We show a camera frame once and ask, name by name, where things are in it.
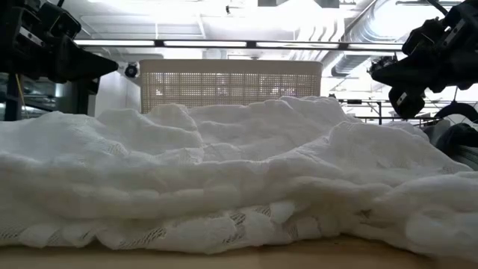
wooden table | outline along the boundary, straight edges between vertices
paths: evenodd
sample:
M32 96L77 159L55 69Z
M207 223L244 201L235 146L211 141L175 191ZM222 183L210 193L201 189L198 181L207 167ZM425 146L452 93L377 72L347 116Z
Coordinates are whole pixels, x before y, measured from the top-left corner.
M148 250L111 251L98 245L84 249L0 248L1 269L414 269L478 268L455 259L430 259L381 243L340 237L281 247L259 247L204 256Z

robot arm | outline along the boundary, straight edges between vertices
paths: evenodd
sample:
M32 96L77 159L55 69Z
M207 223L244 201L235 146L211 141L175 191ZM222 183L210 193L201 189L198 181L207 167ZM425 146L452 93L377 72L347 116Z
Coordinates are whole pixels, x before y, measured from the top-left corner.
M80 23L54 4L1 0L0 72L65 83L116 71L116 62L86 52L73 42L80 31Z
M478 83L478 1L465 0L442 20L430 19L410 34L402 47L408 57L376 62L372 78L392 86L389 99L404 119L424 107L423 93L445 87L469 89Z

beige mesh panel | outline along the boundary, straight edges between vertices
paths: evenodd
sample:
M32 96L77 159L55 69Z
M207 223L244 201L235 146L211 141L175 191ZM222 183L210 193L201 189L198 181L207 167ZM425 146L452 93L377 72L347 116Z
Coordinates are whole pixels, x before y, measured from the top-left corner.
M319 62L144 60L140 67L143 113L168 103L192 108L320 95Z

ceiling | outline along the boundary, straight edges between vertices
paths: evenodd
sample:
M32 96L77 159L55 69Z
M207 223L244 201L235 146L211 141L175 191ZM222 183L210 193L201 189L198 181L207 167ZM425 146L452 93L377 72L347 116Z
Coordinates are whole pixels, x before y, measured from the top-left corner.
M425 19L440 16L433 7L425 4L399 7L394 0L377 0L373 12L364 13L360 20L354 22L356 32L366 40L362 41L357 35L344 33L372 0L340 0L339 8L322 8L317 4L319 0L273 0L280 2L275 7L261 6L261 1L270 0L66 0L63 8L83 26L78 39L339 41L346 38L347 41L357 42L353 38L358 38L359 42L373 42L366 35L372 25L375 32L381 34L376 40L395 41L403 40ZM347 76L336 77L332 75L331 68L345 56L344 52L159 48L93 51L123 62L145 58L322 61L325 65L323 95L334 93L342 99L387 99L390 90L372 81L367 74L370 60L378 55L365 57L353 66ZM441 95L429 93L428 96L430 99L451 100L453 94L454 89L447 89ZM374 114L368 107L351 111ZM387 108L384 113L391 111L393 109Z

duct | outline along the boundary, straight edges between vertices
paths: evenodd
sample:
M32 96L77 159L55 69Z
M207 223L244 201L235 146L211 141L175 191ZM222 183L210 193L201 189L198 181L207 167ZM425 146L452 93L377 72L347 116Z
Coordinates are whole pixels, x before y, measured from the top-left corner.
M352 27L346 29L343 42L379 43L394 42L412 29L423 24L425 19L440 16L434 7L400 6L397 0L375 0ZM324 69L332 75L344 77L363 64L370 56L354 55L353 52L329 52L322 60Z

